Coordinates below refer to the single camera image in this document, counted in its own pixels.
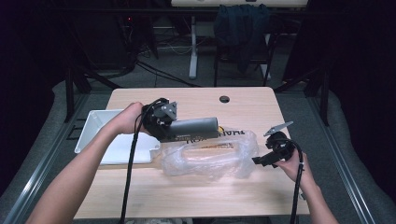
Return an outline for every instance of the black cable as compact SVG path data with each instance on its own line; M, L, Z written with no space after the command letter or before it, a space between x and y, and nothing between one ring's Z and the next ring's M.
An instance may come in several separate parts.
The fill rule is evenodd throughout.
M294 224L296 220L296 214L297 214L297 202L298 202L298 193L300 189L300 182L301 182L301 176L303 174L303 168L304 168L304 158L303 158L303 151L301 150L300 146L292 141L289 140L289 142L293 143L294 146L296 147L298 154L299 154L299 167L297 170L297 177L295 181L295 186L294 186L294 195L293 195L293 207L291 209L291 217L290 217L290 224Z
M163 78L167 78L167 79L170 79L170 80L174 80L174 81L177 81L177 82L186 84L186 85L188 85L188 86L190 86L190 87L201 87L201 86L199 86L199 85L195 85L195 84L192 84L192 83L190 83L190 82L187 82L187 81L185 81L185 80L183 80L183 79L181 79L181 78L175 77L175 76L173 76L173 75L171 75L171 74L165 73L164 71L161 71L161 70L159 70L159 69L157 69L157 68L155 68L155 67L153 67L153 66L151 66L151 65L149 65L149 64L147 64L147 63L143 63L143 62L140 62L140 61L136 60L136 65L139 66L139 67L141 67L141 68L143 68L143 69L145 69L146 71L149 71L150 73L152 73L152 74L154 74L154 75L156 75L156 76L163 77Z
M101 75L101 77L105 77L107 79L115 78L115 77L123 77L128 75L130 72L134 71L134 66L127 66L122 69L119 73L108 74L108 75Z
M139 136L140 129L143 125L143 120L146 118L147 113L152 108L152 106L157 104L160 101L163 101L163 100L166 100L166 99L160 98L160 99L154 101L153 103L151 103L149 105L148 109L146 111L144 111L142 114L140 114L139 116L137 116L136 120L134 121L134 139L132 141L131 152L130 152L129 161L128 161L125 190L124 190L124 196L122 199L122 210L121 210L121 217L120 217L120 222L119 222L120 224L124 224L124 222L125 222L125 214L126 214L126 206L128 203L129 187L131 186L131 172L132 172L132 166L134 163L134 152L136 150L137 138ZM136 123L137 123L137 120L139 119L139 117L140 117L140 122L136 128Z

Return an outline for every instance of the office chair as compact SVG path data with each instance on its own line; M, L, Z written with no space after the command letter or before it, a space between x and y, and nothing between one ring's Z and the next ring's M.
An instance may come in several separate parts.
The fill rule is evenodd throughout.
M279 36L278 33L268 34L268 35L269 35L269 39L267 42L265 39L266 34L262 34L262 40L260 41L259 46L257 46L254 54L248 60L248 64L257 64L254 69L255 71L260 67L260 64L267 65L265 72L262 71L264 72L264 77L262 81L263 86L266 85L266 81L271 67L271 61L274 56L276 40L277 37ZM218 86L219 63L238 63L238 60L233 58L230 47L228 46L223 47L217 44L215 64L214 64L214 68L215 68L214 87Z
M276 40L283 30L281 19L278 16L270 17L263 4L258 7L220 6L214 23L217 40L214 87L218 84L219 63L236 63L241 73L247 70L249 64L257 64L255 70L260 64L266 64L266 71L262 71L262 85L265 86Z

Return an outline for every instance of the white tray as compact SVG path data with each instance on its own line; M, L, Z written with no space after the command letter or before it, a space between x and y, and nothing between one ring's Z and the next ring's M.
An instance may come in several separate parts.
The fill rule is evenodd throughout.
M75 152L79 153L90 143L99 130L122 110L93 110L88 115L81 137L78 139ZM120 134L108 147L101 164L128 163L133 134ZM160 154L161 143L154 137L140 133L134 152L134 163L150 163Z

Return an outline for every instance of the desk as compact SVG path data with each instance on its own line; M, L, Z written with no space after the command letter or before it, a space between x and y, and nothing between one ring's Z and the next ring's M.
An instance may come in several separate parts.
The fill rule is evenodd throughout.
M220 96L230 97L227 104ZM177 101L178 119L217 117L219 125L251 130L264 146L263 134L283 123L270 88L173 88L117 89L107 109L125 108L133 101L144 105L165 97ZM270 152L262 149L261 155ZM120 217L126 169L101 167L75 218ZM150 164L134 164L127 217L234 217L275 216L291 213L294 183L281 169L256 166L247 179L223 177L210 181L206 176L167 176L161 156ZM297 213L309 214L299 200Z
M259 6L264 4L267 7L290 7L290 8L303 8L306 7L308 0L256 0L256 2L246 2L241 0L172 0L172 7L219 7L224 5L226 7L250 4ZM196 46L196 22L195 17L191 17L191 62L189 78L195 79L197 77L197 46ZM266 70L266 64L263 64L262 71Z

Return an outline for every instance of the clear plastic bag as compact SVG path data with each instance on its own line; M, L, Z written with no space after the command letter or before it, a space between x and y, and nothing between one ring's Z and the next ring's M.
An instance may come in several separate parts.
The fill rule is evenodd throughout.
M198 142L172 142L161 145L166 175L232 175L247 178L254 170L252 157L259 154L252 131L221 128L219 138Z

